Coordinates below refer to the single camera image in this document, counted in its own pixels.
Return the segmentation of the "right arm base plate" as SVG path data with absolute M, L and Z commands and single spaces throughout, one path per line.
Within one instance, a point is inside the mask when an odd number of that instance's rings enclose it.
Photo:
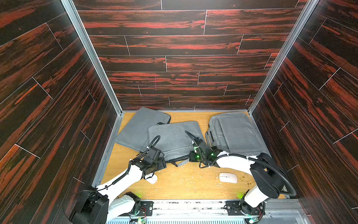
M 232 200 L 226 201 L 224 209 L 227 210 L 230 216 L 259 216 L 262 217 L 265 214 L 266 203 L 261 202 L 258 206 L 252 207 L 244 200 Z

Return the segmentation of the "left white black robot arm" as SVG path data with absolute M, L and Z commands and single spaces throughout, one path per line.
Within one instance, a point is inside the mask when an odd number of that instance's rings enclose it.
M 130 213 L 140 198 L 128 192 L 118 196 L 142 179 L 154 178 L 155 172 L 167 167 L 164 154 L 155 147 L 132 159 L 127 169 L 112 180 L 98 186 L 88 186 L 68 197 L 77 196 L 76 204 L 67 219 L 73 224 L 105 224 L 122 214 Z

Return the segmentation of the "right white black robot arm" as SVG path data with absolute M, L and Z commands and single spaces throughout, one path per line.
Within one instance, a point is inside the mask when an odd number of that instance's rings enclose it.
M 212 149 L 202 139 L 185 131 L 194 144 L 190 161 L 198 162 L 201 169 L 217 167 L 233 169 L 251 175 L 256 186 L 244 194 L 242 209 L 254 209 L 269 199 L 280 195 L 295 197 L 296 189 L 290 183 L 286 172 L 266 153 L 258 156 L 245 156 Z

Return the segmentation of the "grey laptop bag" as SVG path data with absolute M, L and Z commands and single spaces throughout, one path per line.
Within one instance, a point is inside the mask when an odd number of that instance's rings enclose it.
M 243 112 L 221 113 L 211 117 L 205 137 L 209 146 L 228 153 L 245 156 L 270 154 L 259 131 Z
M 142 107 L 118 134 L 115 143 L 137 152 L 144 152 L 150 144 L 148 128 L 158 124 L 168 124 L 170 121 L 170 115 Z
M 160 136 L 155 148 L 161 150 L 165 161 L 176 160 L 188 156 L 194 150 L 192 139 L 186 131 L 195 137 L 204 139 L 198 122 L 187 121 L 172 124 L 154 125 L 148 128 L 149 139 Z

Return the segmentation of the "white pink computer mouse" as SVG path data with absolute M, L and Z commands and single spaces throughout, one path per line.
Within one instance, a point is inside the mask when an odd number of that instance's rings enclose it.
M 232 173 L 220 173 L 219 180 L 223 183 L 238 183 L 238 178 L 235 174 Z

